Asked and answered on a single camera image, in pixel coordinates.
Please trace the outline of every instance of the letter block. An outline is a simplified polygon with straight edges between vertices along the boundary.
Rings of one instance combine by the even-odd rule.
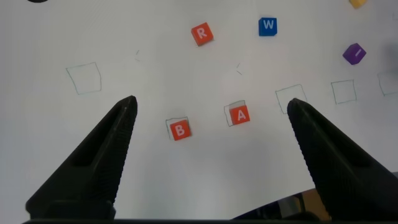
[[[366,51],[359,46],[359,44],[353,44],[347,48],[344,52],[343,57],[352,65],[359,63],[363,57],[365,57]]]
[[[178,141],[191,136],[191,130],[187,120],[182,120],[176,123],[170,124],[174,141]]]
[[[275,36],[278,33],[276,18],[261,18],[259,20],[260,36]]]
[[[229,113],[231,114],[232,123],[234,125],[250,121],[250,116],[246,105],[232,108],[229,110]]]
[[[197,42],[198,46],[201,46],[213,40],[213,34],[211,33],[210,27],[207,24],[207,22],[192,28],[191,33],[193,35],[193,38]]]
[[[363,4],[365,4],[367,0],[349,0],[349,1],[353,5],[354,9],[357,9],[363,6]]]

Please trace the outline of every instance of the letter a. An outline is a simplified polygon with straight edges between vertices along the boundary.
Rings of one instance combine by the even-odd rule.
[[[241,118],[246,119],[246,116],[244,115],[244,113],[241,110],[239,110],[239,112],[238,112],[238,121],[240,121]]]

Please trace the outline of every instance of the white letter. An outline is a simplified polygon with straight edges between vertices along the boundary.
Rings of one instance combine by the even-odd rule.
[[[238,121],[240,121],[241,118],[246,119],[246,116],[243,114],[243,112],[241,110],[239,110],[239,112],[238,112]]]
[[[356,54],[355,57],[358,57],[359,53],[361,53],[362,49],[360,49]]]
[[[181,125],[177,125],[177,126],[175,127],[175,130],[176,130],[178,136],[181,136],[181,135],[185,134],[185,131],[184,131],[184,129],[182,128]]]
[[[273,26],[274,26],[274,21],[269,21],[269,20],[268,20],[268,21],[266,22],[265,20],[263,20],[262,22],[264,23],[264,27],[266,27],[266,29],[268,29],[268,27],[272,29]]]
[[[202,39],[202,36],[207,37],[207,35],[205,34],[205,30],[204,28],[199,28],[197,29],[198,35],[199,37]]]

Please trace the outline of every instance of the blue letter block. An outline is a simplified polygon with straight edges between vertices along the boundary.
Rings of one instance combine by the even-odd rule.
[[[261,18],[259,20],[260,36],[275,36],[278,33],[276,18]]]

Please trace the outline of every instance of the orange block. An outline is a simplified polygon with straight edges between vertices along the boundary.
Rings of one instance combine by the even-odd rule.
[[[210,27],[207,24],[207,22],[192,28],[191,33],[193,35],[193,38],[197,42],[198,46],[201,46],[213,40],[213,34],[211,33]]]
[[[250,121],[250,116],[246,105],[230,109],[229,113],[231,114],[232,123],[234,125]]]
[[[368,0],[349,0],[355,9],[361,7]]]
[[[170,129],[172,130],[174,141],[191,136],[191,130],[189,129],[187,120],[170,124]]]

